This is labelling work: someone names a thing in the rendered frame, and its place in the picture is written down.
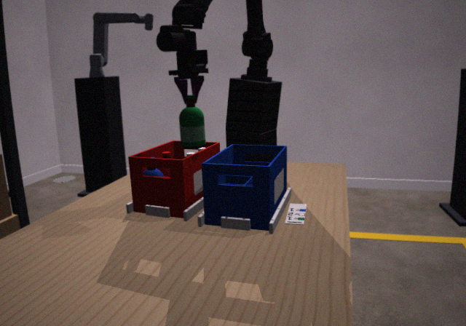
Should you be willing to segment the blue bottle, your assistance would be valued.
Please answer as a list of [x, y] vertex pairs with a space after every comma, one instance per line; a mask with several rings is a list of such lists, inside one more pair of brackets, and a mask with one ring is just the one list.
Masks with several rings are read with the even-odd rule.
[[143, 172], [143, 175], [164, 177], [164, 175], [162, 174], [160, 170], [153, 168], [153, 167], [147, 167], [147, 170]]

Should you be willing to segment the blue plastic crate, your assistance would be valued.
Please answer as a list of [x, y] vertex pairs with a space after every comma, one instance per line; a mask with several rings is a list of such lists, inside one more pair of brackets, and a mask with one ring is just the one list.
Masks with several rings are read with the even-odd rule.
[[[272, 162], [246, 162], [245, 154], [273, 154]], [[221, 217], [250, 219], [250, 229], [269, 231], [287, 191], [287, 146], [236, 145], [202, 163], [205, 225]]]

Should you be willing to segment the white paper pick list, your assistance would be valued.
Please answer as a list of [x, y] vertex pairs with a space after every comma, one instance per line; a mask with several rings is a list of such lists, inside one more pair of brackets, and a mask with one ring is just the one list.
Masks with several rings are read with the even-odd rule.
[[306, 208], [306, 204], [290, 204], [285, 223], [304, 225]]

